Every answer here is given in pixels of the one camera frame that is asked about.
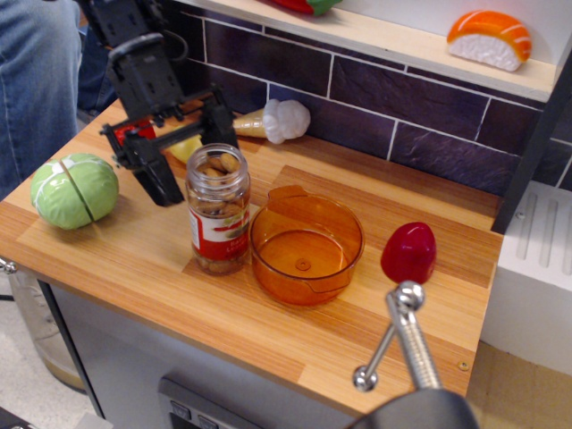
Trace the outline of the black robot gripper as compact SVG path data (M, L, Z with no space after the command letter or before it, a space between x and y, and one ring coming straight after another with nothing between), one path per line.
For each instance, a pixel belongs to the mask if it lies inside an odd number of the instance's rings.
M132 173L158 206L181 203L184 197L164 151L201 136L204 145L224 143L239 147L233 113L221 88L203 84L187 93L164 49L160 33L148 33L121 43L109 53L108 75L127 119L102 129L119 165ZM155 139L127 136L121 146L114 136L120 126L149 120Z

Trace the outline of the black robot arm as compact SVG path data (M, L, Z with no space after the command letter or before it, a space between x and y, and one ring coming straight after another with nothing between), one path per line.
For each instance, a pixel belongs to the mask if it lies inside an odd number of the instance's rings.
M238 145L234 119L219 86L186 95L164 49L167 35L158 1L82 1L80 8L108 48L107 74L127 114L101 132L116 162L130 170L159 206L183 195L163 149L199 135L203 143Z

